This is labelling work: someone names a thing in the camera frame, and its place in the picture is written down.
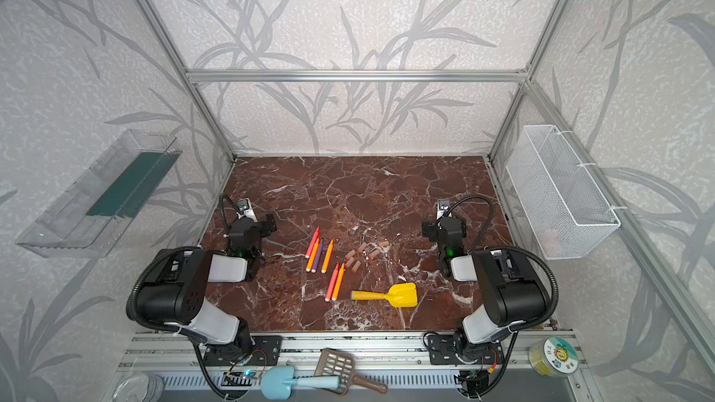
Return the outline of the red marker pen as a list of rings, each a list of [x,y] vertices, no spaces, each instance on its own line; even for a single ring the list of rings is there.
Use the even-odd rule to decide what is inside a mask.
[[[314,250],[314,245],[315,245],[316,242],[318,241],[318,238],[319,238],[319,237],[320,237],[320,227],[318,226],[318,227],[316,228],[316,230],[315,230],[315,232],[314,232],[312,238],[311,238],[311,241],[310,241],[310,243],[309,243],[309,245],[308,245],[308,249],[307,249],[307,251],[306,251],[306,253],[305,253],[305,258],[306,258],[306,259],[309,259],[309,258],[311,257],[311,255],[312,255],[312,253],[313,253],[313,250]]]

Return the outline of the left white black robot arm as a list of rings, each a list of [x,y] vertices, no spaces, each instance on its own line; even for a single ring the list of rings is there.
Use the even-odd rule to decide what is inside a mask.
[[[277,231],[275,216],[263,221],[243,216],[227,229],[229,249],[199,246],[162,249],[145,268],[128,296],[128,318],[153,331],[178,333],[194,344],[251,353],[248,323],[206,298],[210,283],[250,282],[264,260],[263,239]]]

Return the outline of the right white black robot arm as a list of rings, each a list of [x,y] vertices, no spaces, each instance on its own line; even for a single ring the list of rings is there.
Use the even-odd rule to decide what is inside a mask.
[[[544,323],[560,298],[554,273],[537,255],[518,246],[469,251],[466,234],[465,222],[456,217],[422,223],[422,236],[437,245],[442,275],[479,286],[482,305],[454,333],[460,355]]]

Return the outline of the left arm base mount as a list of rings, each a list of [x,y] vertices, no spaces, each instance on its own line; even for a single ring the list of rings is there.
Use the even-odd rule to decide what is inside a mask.
[[[273,367],[279,361],[283,338],[279,335],[253,336],[247,346],[213,345],[203,355],[207,367],[257,366]]]

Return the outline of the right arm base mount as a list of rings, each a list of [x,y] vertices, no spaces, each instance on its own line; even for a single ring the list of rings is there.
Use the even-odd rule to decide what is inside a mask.
[[[439,334],[434,331],[423,335],[423,344],[428,351],[431,365],[454,365],[482,367],[500,366],[505,361],[505,351],[499,342],[471,344],[455,334]]]

